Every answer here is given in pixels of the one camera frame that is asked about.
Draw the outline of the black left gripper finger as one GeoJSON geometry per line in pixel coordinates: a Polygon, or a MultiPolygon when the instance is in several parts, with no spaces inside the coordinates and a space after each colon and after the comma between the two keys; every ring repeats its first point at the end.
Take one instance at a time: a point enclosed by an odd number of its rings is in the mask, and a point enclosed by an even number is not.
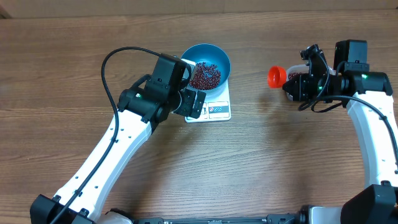
{"type": "Polygon", "coordinates": [[[184,91],[179,91],[179,94],[180,94],[180,104],[174,110],[174,113],[181,116],[195,115],[197,109],[195,109],[194,104],[197,93],[193,90],[184,90],[184,91]]]}
{"type": "Polygon", "coordinates": [[[205,102],[205,98],[206,98],[205,92],[197,91],[197,97],[193,104],[192,112],[190,113],[191,118],[198,119],[200,117],[203,104],[205,102]]]}

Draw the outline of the red plastic measuring scoop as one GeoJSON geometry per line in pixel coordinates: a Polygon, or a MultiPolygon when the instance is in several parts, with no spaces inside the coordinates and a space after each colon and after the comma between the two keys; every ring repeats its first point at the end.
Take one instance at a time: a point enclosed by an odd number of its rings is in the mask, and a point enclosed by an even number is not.
{"type": "Polygon", "coordinates": [[[269,69],[267,82],[270,88],[281,88],[287,80],[287,73],[283,67],[272,66],[269,69]]]}

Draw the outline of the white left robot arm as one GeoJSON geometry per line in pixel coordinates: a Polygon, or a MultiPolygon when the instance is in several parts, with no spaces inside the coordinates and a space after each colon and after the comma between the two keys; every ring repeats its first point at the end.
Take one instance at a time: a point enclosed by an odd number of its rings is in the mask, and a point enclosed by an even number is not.
{"type": "Polygon", "coordinates": [[[198,118],[206,94],[190,89],[132,86],[119,97],[107,131],[76,174],[52,198],[39,195],[32,223],[133,223],[118,209],[103,213],[105,201],[136,151],[170,113],[198,118]]]}

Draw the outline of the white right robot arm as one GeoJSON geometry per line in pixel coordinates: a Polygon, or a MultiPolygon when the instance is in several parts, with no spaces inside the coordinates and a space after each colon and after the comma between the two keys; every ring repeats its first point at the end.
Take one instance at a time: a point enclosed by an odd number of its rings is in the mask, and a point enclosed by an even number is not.
{"type": "Polygon", "coordinates": [[[304,206],[296,213],[264,218],[233,218],[228,223],[397,223],[397,125],[388,76],[372,72],[365,40],[335,44],[333,68],[314,44],[301,51],[305,72],[289,77],[282,67],[270,68],[271,88],[283,89],[299,110],[330,104],[324,112],[346,108],[353,121],[364,163],[364,190],[341,207],[304,206]]]}

